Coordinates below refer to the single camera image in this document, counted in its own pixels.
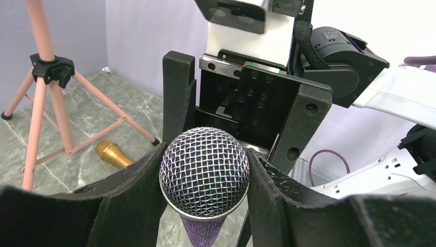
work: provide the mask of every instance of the gray marble floor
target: gray marble floor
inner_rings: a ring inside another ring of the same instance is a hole
[[[163,101],[133,85],[103,71],[87,77],[102,93],[120,106],[152,135],[161,139]],[[64,90],[66,107],[76,145],[100,132],[118,119],[97,98],[81,85],[71,84]],[[53,119],[50,98],[47,97],[45,112]],[[14,113],[10,121],[0,121],[0,183],[21,187],[21,172],[26,156],[32,107]],[[124,152],[136,160],[153,147],[145,137],[139,135],[130,125],[122,123],[115,130],[100,139],[116,142]],[[51,195],[71,192],[113,174],[117,168],[100,160],[94,152],[96,142],[73,155],[65,153],[37,166],[34,192]],[[58,132],[49,121],[43,120],[39,157],[62,148]],[[247,203],[244,203],[227,217],[214,246],[235,246],[242,227]],[[157,246],[192,246],[180,217],[169,207],[160,221]]]

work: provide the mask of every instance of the tripod leg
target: tripod leg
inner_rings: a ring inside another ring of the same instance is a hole
[[[51,82],[48,88],[50,90],[51,102],[53,102],[54,114],[58,122],[65,152],[71,154],[71,150],[74,148],[74,142],[72,141],[71,127],[69,125],[62,88],[58,85],[57,81]]]
[[[27,91],[29,91],[30,86],[32,86],[32,83],[34,82],[32,71],[33,71],[33,67],[30,68],[30,71],[27,73],[26,77],[24,78],[23,83],[21,83],[21,86],[18,89],[18,92],[16,93],[15,97],[12,99],[8,108],[2,114],[2,119],[4,120],[12,119],[13,112],[15,111],[16,107],[21,102],[21,100],[23,100],[24,95],[26,95]]]
[[[113,103],[106,95],[100,92],[92,83],[90,83],[85,77],[83,77],[79,72],[72,76],[78,83],[84,86],[88,91],[90,91],[94,96],[100,99],[107,107],[118,114],[120,117],[125,117],[125,121],[131,125],[136,131],[145,136],[154,146],[159,144],[159,140],[152,136],[147,130],[142,128],[137,122],[130,118],[127,113],[125,113],[120,107]]]
[[[38,159],[38,145],[41,137],[41,124],[44,114],[44,101],[47,85],[44,78],[38,77],[35,101],[33,103],[32,119],[30,121],[29,142],[27,144],[26,164],[24,169],[23,189],[33,190],[33,178]]]

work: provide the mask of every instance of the silver microphone grille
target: silver microphone grille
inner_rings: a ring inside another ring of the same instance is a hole
[[[171,142],[160,167],[160,187],[179,214],[197,221],[228,215],[249,185],[248,159],[238,140],[225,131],[200,127]]]

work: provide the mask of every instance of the screw hole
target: screw hole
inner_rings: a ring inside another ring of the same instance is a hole
[[[215,69],[215,64],[213,64],[213,63],[209,63],[209,64],[207,65],[207,67],[208,67],[210,70],[214,70],[214,69]]]
[[[314,115],[318,112],[318,106],[313,103],[307,104],[304,111],[307,115]]]
[[[286,157],[289,161],[296,161],[300,156],[300,150],[297,148],[289,148],[287,151]]]

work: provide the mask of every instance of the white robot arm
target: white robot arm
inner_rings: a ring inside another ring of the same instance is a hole
[[[407,149],[394,147],[384,159],[312,189],[336,199],[363,193],[404,195],[436,189],[431,178],[413,171],[417,165]]]
[[[287,66],[295,13],[290,12],[294,13],[294,17],[283,15],[283,12],[273,12],[273,7],[277,3],[284,11],[286,7],[299,7],[299,14],[303,14],[304,1],[303,5],[298,5],[300,1],[271,0],[216,0],[207,1],[207,4],[200,0],[196,2],[205,18],[209,20],[206,54],[217,57],[220,50],[224,49]],[[232,4],[239,6],[242,15],[229,20],[234,17],[231,14]],[[250,29],[250,26],[260,21],[254,20],[256,15],[253,12],[244,12],[244,7],[248,6],[264,12],[265,23],[259,24],[256,30]],[[436,101],[433,94],[428,91],[436,89],[433,85],[435,79],[435,73],[414,66],[391,67],[383,70],[353,105],[385,112],[436,130]]]
[[[200,58],[200,68],[219,71],[219,74],[235,79],[232,72],[241,67],[226,61],[225,56],[220,57],[221,50],[287,67],[296,17],[307,11],[306,5],[313,7],[313,0],[195,1],[209,21],[207,50]],[[321,34],[326,39],[336,35]],[[217,69],[209,69],[210,62],[214,62]],[[436,74],[415,66],[385,68],[354,97],[352,105],[385,112],[436,130],[436,100],[433,99],[436,86],[432,85],[435,79]],[[407,149],[395,147],[383,160],[313,189],[338,199],[356,193],[401,195],[435,189],[431,178],[414,172],[417,165]]]

